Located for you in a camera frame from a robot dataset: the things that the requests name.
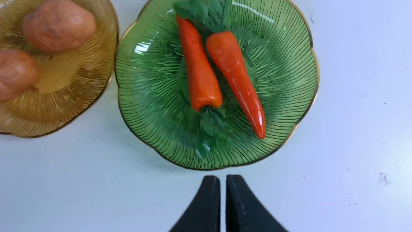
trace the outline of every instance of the toy carrot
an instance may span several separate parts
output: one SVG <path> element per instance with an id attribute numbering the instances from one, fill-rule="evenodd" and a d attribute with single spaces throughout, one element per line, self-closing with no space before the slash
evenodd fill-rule
<path id="1" fill-rule="evenodd" d="M 206 48 L 225 76 L 256 135 L 264 139 L 266 136 L 265 114 L 249 78 L 236 37 L 230 31 L 213 34 L 208 37 Z"/>
<path id="2" fill-rule="evenodd" d="M 222 93 L 219 83 L 206 56 L 202 38 L 195 26 L 187 19 L 176 16 L 183 56 L 187 67 L 187 81 L 192 108 L 200 112 L 202 107 L 219 108 Z"/>

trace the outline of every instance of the carrot leaf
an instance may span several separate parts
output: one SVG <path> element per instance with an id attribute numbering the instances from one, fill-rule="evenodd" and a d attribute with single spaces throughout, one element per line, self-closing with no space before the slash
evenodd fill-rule
<path id="1" fill-rule="evenodd" d="M 204 132 L 200 134 L 198 143 L 195 147 L 196 154 L 201 158 L 205 159 L 211 151 L 211 147 L 216 144 L 216 137 L 210 136 Z"/>
<path id="2" fill-rule="evenodd" d="M 203 34 L 225 31 L 225 20 L 230 6 L 230 0 L 183 0 L 176 2 L 173 9 L 183 19 L 192 21 Z"/>
<path id="3" fill-rule="evenodd" d="M 225 31 L 225 20 L 227 16 L 227 10 L 229 9 L 231 1 L 230 0 L 209 0 L 208 14 L 215 22 L 217 28 L 211 28 L 211 30 L 216 32 Z"/>
<path id="4" fill-rule="evenodd" d="M 202 0 L 179 1 L 173 4 L 173 9 L 182 19 L 190 20 L 202 34 L 212 34 L 209 26 L 209 8 Z"/>

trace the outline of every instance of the white table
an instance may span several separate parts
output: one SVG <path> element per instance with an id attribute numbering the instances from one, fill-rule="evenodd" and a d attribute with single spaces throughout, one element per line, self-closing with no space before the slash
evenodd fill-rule
<path id="1" fill-rule="evenodd" d="M 129 132 L 112 81 L 55 134 L 0 136 L 0 231 L 168 231 L 204 175 L 230 173 L 291 232 L 410 231 L 412 1 L 294 2 L 312 18 L 321 86 L 275 155 L 213 172 L 175 166 Z M 113 4 L 123 33 L 144 0 Z"/>

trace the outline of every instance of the brown potato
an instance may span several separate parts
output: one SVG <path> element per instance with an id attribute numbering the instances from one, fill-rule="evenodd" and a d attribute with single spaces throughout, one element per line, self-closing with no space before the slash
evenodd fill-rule
<path id="1" fill-rule="evenodd" d="M 80 48 L 95 31 L 93 15 L 70 0 L 47 0 L 23 20 L 26 39 L 49 53 Z"/>
<path id="2" fill-rule="evenodd" d="M 18 49 L 0 51 L 0 102 L 30 88 L 39 78 L 36 61 Z"/>

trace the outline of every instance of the glass plate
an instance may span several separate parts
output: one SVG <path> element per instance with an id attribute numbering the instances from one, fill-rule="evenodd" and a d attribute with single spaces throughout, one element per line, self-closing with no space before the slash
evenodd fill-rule
<path id="1" fill-rule="evenodd" d="M 258 139 L 221 81 L 225 131 L 202 160 L 195 153 L 200 115 L 189 104 L 174 2 L 148 2 L 118 47 L 124 121 L 138 138 L 185 168 L 218 169 L 268 157 L 292 135 L 316 96 L 319 68 L 307 21 L 288 0 L 233 2 L 225 25 L 251 61 L 247 68 L 265 111 L 267 135 Z"/>
<path id="2" fill-rule="evenodd" d="M 96 20 L 96 34 L 82 48 L 47 54 L 23 36 L 23 18 L 44 0 L 0 0 L 0 50 L 17 48 L 39 64 L 40 78 L 18 97 L 0 102 L 0 133 L 40 137 L 57 131 L 86 111 L 110 81 L 119 37 L 116 12 L 108 0 L 73 0 Z"/>

